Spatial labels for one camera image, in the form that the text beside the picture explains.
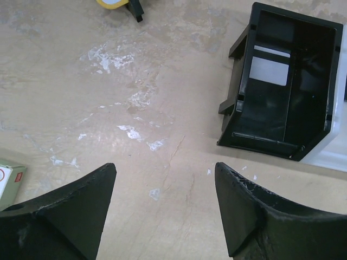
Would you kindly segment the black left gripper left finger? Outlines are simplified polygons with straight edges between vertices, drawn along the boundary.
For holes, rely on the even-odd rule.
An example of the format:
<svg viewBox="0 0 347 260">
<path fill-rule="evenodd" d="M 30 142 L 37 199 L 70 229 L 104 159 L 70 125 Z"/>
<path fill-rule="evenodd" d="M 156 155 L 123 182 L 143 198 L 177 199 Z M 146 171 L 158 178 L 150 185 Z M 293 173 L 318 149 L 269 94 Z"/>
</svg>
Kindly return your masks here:
<svg viewBox="0 0 347 260">
<path fill-rule="evenodd" d="M 96 259 L 116 175 L 106 163 L 1 211 L 1 259 Z"/>
</svg>

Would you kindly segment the black and white tray organizer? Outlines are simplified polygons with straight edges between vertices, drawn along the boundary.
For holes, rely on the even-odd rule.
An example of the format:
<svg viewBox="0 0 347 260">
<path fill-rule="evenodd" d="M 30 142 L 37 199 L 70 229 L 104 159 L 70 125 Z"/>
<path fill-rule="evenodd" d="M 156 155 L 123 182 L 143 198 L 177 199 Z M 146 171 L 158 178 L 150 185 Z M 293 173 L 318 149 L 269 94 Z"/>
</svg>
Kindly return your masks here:
<svg viewBox="0 0 347 260">
<path fill-rule="evenodd" d="M 254 46 L 291 54 L 285 86 L 249 78 Z M 219 146 L 346 171 L 346 25 L 255 2 L 229 58 Z"/>
</svg>

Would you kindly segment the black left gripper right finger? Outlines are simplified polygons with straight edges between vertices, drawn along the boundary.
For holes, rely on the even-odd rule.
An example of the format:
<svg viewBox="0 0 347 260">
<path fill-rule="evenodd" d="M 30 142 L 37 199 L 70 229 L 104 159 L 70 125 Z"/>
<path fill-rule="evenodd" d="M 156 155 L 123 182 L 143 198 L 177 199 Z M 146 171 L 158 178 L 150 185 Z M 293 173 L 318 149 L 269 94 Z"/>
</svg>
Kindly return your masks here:
<svg viewBox="0 0 347 260">
<path fill-rule="evenodd" d="M 223 162 L 215 187 L 232 259 L 346 259 L 346 216 L 307 207 Z"/>
</svg>

